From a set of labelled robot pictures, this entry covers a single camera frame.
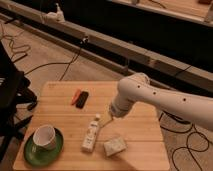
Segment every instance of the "espresso cup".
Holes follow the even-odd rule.
[[[33,147],[34,152],[36,152],[36,148],[53,150],[56,147],[56,133],[54,127],[52,125],[40,126],[33,135],[33,142],[35,144]]]

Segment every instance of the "black chair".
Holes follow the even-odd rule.
[[[32,117],[15,123],[16,105],[29,103],[28,110],[31,110],[37,104],[37,97],[28,88],[29,85],[30,81],[24,77],[24,72],[15,67],[0,41],[0,136],[3,136],[0,146],[0,162],[11,139],[13,137],[23,139],[24,135],[20,129],[26,126]]]

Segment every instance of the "bottle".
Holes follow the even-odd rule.
[[[61,10],[58,3],[56,3],[56,6],[57,6],[57,12],[56,13],[57,13],[57,16],[58,16],[58,21],[59,22],[65,22],[63,11]]]
[[[99,120],[100,120],[100,115],[97,114],[94,120],[90,122],[85,138],[83,140],[82,151],[90,152],[90,153],[93,152],[97,134],[100,130]]]

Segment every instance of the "green plate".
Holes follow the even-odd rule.
[[[47,166],[58,157],[62,150],[64,139],[62,133],[58,129],[55,128],[55,132],[56,148],[53,150],[38,149],[36,152],[33,152],[33,148],[35,148],[33,134],[28,138],[24,146],[24,158],[30,165],[34,167]]]

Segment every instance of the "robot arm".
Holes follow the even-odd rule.
[[[118,94],[110,105],[110,113],[124,117],[137,101],[152,104],[213,131],[213,98],[157,88],[150,85],[148,76],[137,73],[119,81]]]

